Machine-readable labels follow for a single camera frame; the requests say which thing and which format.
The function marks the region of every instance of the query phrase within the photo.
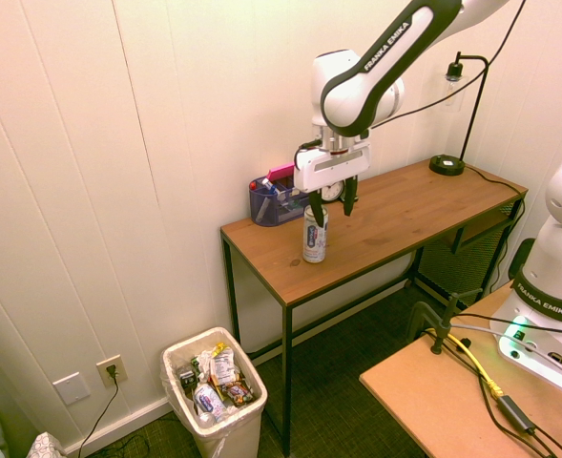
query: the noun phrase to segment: electrical outlet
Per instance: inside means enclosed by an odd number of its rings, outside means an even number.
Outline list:
[[[118,383],[128,379],[128,374],[126,373],[124,362],[121,361],[121,356],[113,356],[112,358],[102,361],[96,365],[100,378],[102,379],[102,383],[105,384],[105,386],[115,386],[113,378],[109,375],[109,372],[107,372],[107,367],[112,365],[115,366],[115,379]]]

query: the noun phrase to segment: wooden workbench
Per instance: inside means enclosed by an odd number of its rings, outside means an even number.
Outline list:
[[[509,293],[506,285],[468,312],[491,316]],[[486,320],[454,320],[489,327]],[[459,339],[468,337],[472,342],[469,349],[490,377],[534,423],[562,445],[562,390],[504,360],[492,335],[458,328],[451,334]],[[433,340],[424,336],[369,369],[360,380],[430,458],[536,457],[494,425],[477,377],[447,350],[442,355],[431,353],[432,344]],[[494,402],[492,410],[500,423],[513,431]],[[538,435],[551,443],[541,433]],[[552,450],[562,456],[559,448],[552,446]]]

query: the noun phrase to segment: pen holder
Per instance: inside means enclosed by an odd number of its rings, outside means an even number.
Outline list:
[[[278,226],[284,222],[299,218],[308,205],[308,194],[293,187],[293,179],[275,181],[278,192],[270,191],[261,181],[255,180],[255,189],[249,189],[251,219],[259,226]]]

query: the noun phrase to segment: trash can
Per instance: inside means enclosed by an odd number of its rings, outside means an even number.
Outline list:
[[[204,426],[196,414],[194,402],[177,379],[177,368],[189,364],[195,355],[224,343],[234,351],[234,363],[241,369],[255,399],[224,420]],[[168,401],[178,419],[192,433],[202,458],[257,458],[260,446],[261,413],[268,392],[260,375],[240,345],[222,327],[214,327],[197,336],[176,343],[162,353],[161,378]]]

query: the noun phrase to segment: desk lamp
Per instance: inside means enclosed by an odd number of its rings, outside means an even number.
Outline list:
[[[455,93],[452,97],[448,98],[445,102],[447,105],[459,106],[461,100],[458,97],[463,97],[463,92],[457,94],[457,90],[460,90],[460,80],[462,78],[463,64],[459,61],[463,59],[468,60],[480,60],[484,62],[484,70],[482,71],[482,81],[480,82],[480,89],[478,90],[478,96],[475,99],[475,104],[473,106],[473,112],[471,113],[471,120],[469,121],[468,132],[465,136],[465,141],[463,143],[463,150],[461,151],[461,156],[449,156],[449,155],[438,155],[431,158],[429,161],[429,169],[431,169],[436,174],[447,175],[447,176],[457,176],[461,175],[465,170],[465,162],[463,162],[463,156],[465,155],[465,150],[468,147],[469,135],[471,134],[471,128],[473,127],[473,121],[475,120],[476,113],[478,111],[478,105],[480,104],[480,98],[482,97],[482,91],[484,90],[484,84],[487,80],[487,75],[489,73],[489,62],[486,57],[481,55],[461,55],[460,52],[456,54],[456,59],[454,62],[448,65],[448,71],[446,73],[446,84],[445,92],[446,96]]]

